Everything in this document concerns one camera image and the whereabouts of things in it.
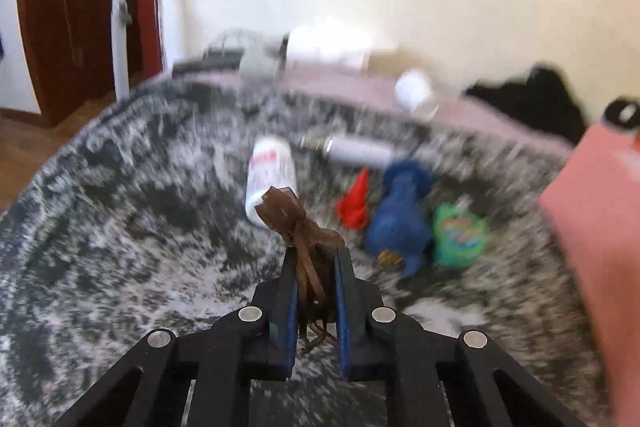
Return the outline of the blue plush bird toy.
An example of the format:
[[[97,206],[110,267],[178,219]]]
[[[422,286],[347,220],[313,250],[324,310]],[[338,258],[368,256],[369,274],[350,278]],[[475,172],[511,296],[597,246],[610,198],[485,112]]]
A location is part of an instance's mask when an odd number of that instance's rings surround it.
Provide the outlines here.
[[[384,196],[364,234],[364,251],[383,265],[400,265],[403,277],[414,277],[433,240],[421,207],[431,192],[432,174],[414,159],[393,162],[384,172]]]

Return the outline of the red cone toy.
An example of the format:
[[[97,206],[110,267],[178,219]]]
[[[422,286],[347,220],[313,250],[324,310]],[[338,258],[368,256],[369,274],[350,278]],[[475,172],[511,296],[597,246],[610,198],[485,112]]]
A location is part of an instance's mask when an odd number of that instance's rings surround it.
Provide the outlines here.
[[[370,219],[368,207],[369,169],[364,167],[352,187],[336,204],[336,214],[349,230],[364,229]]]

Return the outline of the green round toy case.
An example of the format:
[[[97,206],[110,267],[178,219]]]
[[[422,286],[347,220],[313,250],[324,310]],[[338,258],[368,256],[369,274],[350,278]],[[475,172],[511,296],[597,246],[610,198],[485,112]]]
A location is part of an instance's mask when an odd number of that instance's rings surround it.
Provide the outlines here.
[[[434,261],[446,268],[464,269],[486,251],[489,229],[475,213],[444,202],[433,215]]]

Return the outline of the grey patterned blanket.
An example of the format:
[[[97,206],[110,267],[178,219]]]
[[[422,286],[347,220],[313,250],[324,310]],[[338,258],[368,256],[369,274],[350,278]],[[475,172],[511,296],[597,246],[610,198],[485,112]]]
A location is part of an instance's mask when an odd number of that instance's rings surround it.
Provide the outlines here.
[[[278,275],[280,237],[245,217],[248,161],[260,136],[307,131],[408,150],[434,171],[424,210],[450,202],[488,224],[468,269],[411,279],[345,232],[386,305],[439,334],[484,329],[586,424],[608,422],[589,323],[538,207],[559,156],[323,98],[158,80],[91,121],[2,215],[2,424],[53,424],[151,329],[208,329]]]

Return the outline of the white pill bottle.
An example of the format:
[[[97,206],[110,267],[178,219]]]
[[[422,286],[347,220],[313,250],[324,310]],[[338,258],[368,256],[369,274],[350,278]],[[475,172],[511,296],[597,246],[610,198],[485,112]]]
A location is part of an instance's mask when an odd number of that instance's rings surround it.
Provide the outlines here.
[[[248,221],[267,228],[255,207],[270,187],[290,188],[297,193],[297,178],[290,143],[280,136],[264,135],[257,139],[247,169],[245,214]]]

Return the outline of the silver spray canister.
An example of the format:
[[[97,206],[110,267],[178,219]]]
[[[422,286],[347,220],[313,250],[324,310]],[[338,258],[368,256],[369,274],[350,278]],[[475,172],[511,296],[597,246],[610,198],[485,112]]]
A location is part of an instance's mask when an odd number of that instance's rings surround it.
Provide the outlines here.
[[[400,157],[390,144],[356,134],[305,134],[298,145],[327,161],[352,167],[385,169]]]

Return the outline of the white paper cup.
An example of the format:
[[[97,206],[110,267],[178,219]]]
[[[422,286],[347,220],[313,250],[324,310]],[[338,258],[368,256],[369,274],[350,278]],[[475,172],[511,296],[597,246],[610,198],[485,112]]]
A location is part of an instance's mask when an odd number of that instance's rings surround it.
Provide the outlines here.
[[[398,105],[409,114],[433,119],[439,109],[439,99],[432,80],[420,69],[403,72],[395,84]]]

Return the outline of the pink cardboard box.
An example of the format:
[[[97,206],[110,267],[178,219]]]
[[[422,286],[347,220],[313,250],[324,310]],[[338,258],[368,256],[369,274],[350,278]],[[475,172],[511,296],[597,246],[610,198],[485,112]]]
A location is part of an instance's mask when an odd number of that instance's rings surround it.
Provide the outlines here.
[[[589,127],[542,192],[582,294],[616,426],[639,424],[639,137]]]

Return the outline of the LED light bulb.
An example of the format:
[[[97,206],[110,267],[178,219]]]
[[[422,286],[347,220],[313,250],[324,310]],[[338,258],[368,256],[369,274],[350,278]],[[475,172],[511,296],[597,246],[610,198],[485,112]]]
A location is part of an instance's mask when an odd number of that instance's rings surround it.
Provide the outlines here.
[[[246,82],[273,82],[281,78],[285,59],[280,49],[271,46],[252,46],[243,53],[239,74]]]

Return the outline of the black power strip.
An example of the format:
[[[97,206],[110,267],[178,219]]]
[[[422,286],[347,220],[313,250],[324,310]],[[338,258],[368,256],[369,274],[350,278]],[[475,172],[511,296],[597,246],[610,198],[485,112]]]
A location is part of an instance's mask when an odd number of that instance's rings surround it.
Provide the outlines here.
[[[172,65],[171,77],[179,78],[200,72],[239,72],[240,61],[247,48],[252,46],[271,46],[280,49],[285,59],[288,56],[290,34],[266,35],[259,31],[231,28],[219,34],[202,52],[200,56],[175,62]]]

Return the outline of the black cloth on bed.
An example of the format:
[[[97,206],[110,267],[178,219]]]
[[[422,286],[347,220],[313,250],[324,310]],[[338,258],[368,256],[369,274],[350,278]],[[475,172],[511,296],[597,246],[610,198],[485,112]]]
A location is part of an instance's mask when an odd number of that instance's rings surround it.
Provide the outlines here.
[[[570,96],[563,75],[554,67],[536,64],[526,78],[499,86],[476,82],[464,90],[526,127],[559,136],[577,145],[587,130],[582,109]]]

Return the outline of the panda plush toy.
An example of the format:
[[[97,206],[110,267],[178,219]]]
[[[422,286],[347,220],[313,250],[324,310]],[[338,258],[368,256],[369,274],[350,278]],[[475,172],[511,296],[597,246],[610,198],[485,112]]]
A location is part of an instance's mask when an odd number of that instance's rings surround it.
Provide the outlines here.
[[[614,129],[631,132],[640,128],[640,104],[638,98],[616,98],[605,107],[602,121]]]

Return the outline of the dark red door frame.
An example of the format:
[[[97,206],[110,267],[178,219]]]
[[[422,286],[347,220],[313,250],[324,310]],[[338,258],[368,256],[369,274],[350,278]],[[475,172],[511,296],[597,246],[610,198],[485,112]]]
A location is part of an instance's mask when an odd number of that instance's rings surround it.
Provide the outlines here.
[[[2,115],[53,127],[113,88],[112,0],[17,0],[35,109]]]

